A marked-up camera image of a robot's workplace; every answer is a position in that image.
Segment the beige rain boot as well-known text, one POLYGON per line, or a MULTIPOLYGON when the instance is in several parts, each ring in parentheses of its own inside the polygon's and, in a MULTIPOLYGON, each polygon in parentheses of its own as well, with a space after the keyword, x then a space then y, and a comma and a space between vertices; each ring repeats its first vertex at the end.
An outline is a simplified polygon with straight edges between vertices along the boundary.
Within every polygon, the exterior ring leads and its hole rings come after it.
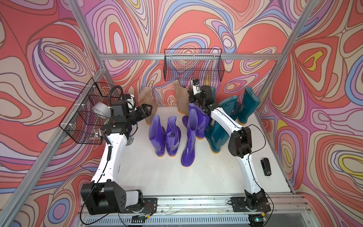
POLYGON ((174 81, 175 94, 177 98, 177 109, 179 112, 189 116, 189 94, 188 89, 180 85, 178 80, 174 81))
POLYGON ((152 107, 151 115, 145 119, 148 125, 151 125, 153 117, 156 115, 158 104, 153 100, 153 93, 150 87, 145 87, 138 95, 138 102, 140 105, 146 104, 148 107, 152 107))

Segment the purple rain boot front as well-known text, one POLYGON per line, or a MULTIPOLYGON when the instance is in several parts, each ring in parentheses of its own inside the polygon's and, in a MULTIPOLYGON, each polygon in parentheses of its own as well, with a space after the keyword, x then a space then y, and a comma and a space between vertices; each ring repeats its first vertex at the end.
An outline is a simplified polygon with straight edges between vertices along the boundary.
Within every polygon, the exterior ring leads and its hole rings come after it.
POLYGON ((198 115, 195 109, 190 110, 187 123, 187 141, 181 156, 183 166, 191 166, 195 159, 196 129, 198 127, 198 115))

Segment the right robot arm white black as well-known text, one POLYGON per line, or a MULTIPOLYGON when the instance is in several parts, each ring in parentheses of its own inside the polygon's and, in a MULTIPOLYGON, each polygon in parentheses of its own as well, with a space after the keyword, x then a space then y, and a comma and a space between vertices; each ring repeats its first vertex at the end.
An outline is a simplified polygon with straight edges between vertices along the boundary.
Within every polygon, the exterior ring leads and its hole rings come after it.
POLYGON ((230 136, 228 150, 232 156, 239 158, 239 164, 245 179, 246 197, 244 205, 246 209, 250 211, 258 211, 259 209, 270 211, 267 195, 255 178, 255 170, 249 157, 252 154, 250 128, 238 125, 217 102, 213 101, 210 86, 193 84, 188 93, 189 102, 198 103, 203 112, 220 124, 230 136))

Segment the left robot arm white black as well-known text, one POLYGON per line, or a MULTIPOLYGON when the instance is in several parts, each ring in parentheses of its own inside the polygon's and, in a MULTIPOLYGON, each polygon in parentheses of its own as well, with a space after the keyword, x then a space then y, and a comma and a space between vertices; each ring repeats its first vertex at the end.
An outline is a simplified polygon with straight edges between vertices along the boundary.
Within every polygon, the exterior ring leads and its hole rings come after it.
POLYGON ((106 142, 99 167, 90 183, 81 186, 82 208, 90 215, 124 213, 125 209, 140 211, 144 207, 141 190, 124 190, 116 181, 120 161, 131 135, 132 127, 151 116, 152 105, 136 105, 134 96, 125 94, 121 86, 111 88, 111 118, 100 131, 106 142))

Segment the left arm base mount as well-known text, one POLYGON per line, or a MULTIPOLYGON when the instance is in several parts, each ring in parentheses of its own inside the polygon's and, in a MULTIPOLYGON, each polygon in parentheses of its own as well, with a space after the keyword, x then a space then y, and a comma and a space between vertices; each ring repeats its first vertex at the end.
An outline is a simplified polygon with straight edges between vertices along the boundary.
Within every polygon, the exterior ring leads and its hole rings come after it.
POLYGON ((126 207, 120 214, 147 214, 152 215, 157 211, 158 198, 144 197, 141 204, 126 207))

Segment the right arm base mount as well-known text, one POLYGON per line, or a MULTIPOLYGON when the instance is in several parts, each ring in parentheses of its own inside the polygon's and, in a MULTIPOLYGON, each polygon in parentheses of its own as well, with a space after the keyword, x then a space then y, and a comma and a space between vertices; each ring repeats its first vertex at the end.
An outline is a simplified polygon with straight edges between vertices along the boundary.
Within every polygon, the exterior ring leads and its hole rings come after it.
POLYGON ((234 212, 268 213, 271 211, 270 204, 266 197, 253 199, 247 197, 231 197, 227 202, 234 212))

